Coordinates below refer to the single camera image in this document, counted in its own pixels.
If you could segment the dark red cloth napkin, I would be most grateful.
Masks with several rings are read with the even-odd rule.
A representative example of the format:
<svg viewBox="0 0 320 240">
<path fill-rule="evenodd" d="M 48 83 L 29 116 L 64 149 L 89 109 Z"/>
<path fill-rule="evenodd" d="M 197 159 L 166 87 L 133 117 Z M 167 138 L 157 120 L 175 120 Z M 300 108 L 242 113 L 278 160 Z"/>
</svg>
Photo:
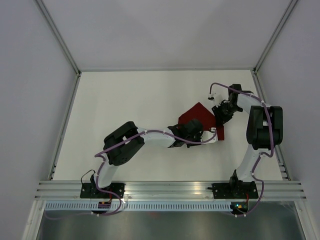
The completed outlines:
<svg viewBox="0 0 320 240">
<path fill-rule="evenodd" d="M 217 140 L 225 140 L 224 126 L 219 125 L 218 120 L 212 112 L 204 107 L 200 102 L 187 110 L 178 118 L 178 124 L 187 124 L 189 121 L 197 119 L 203 126 L 204 131 L 209 131 L 211 128 L 217 130 Z"/>
</svg>

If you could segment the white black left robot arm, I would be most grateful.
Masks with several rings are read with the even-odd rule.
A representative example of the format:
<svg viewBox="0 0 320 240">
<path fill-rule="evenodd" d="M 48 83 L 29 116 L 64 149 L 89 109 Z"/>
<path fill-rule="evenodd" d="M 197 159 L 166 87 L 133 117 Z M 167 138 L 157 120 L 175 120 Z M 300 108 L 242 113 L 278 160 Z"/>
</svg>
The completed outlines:
<svg viewBox="0 0 320 240">
<path fill-rule="evenodd" d="M 196 146 L 201 144 L 203 133 L 204 127 L 197 119 L 164 129 L 145 129 L 137 127 L 133 121 L 126 122 L 105 137 L 103 150 L 94 155 L 95 158 L 101 158 L 102 162 L 94 177 L 92 193 L 98 198 L 106 197 L 119 166 L 131 160 L 144 145 L 164 148 Z"/>
</svg>

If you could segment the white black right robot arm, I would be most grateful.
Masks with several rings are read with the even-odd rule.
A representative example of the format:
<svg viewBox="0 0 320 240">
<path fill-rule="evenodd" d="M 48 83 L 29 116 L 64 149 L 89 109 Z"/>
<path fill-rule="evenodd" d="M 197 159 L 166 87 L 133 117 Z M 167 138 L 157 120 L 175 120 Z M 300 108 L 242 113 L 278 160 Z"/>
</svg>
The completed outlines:
<svg viewBox="0 0 320 240">
<path fill-rule="evenodd" d="M 240 84 L 228 86 L 228 99 L 212 108 L 217 127 L 229 122 L 234 113 L 248 113 L 246 140 L 248 147 L 239 167 L 227 183 L 209 188 L 214 199 L 258 199 L 255 170 L 262 156 L 271 158 L 275 146 L 283 141 L 283 109 L 266 104 Z"/>
</svg>

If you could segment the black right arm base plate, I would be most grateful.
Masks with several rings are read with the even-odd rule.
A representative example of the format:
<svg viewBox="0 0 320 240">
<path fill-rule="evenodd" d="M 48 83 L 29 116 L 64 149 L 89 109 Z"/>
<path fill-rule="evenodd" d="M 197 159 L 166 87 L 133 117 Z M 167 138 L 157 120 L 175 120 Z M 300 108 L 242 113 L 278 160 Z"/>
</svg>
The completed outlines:
<svg viewBox="0 0 320 240">
<path fill-rule="evenodd" d="M 258 199 L 259 194 L 257 186 L 252 182 L 238 182 L 235 185 L 231 183 L 213 183 L 207 188 L 213 193 L 214 199 Z"/>
</svg>

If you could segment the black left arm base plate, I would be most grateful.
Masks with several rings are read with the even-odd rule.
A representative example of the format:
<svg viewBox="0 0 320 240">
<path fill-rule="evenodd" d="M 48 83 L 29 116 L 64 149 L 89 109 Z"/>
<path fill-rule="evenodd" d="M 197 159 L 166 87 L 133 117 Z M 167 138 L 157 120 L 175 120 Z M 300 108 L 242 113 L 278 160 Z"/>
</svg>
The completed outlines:
<svg viewBox="0 0 320 240">
<path fill-rule="evenodd" d="M 113 182 L 102 191 L 98 190 L 93 183 L 83 183 L 80 191 L 81 199 L 117 199 L 115 195 L 123 198 L 125 193 L 125 184 Z"/>
</svg>

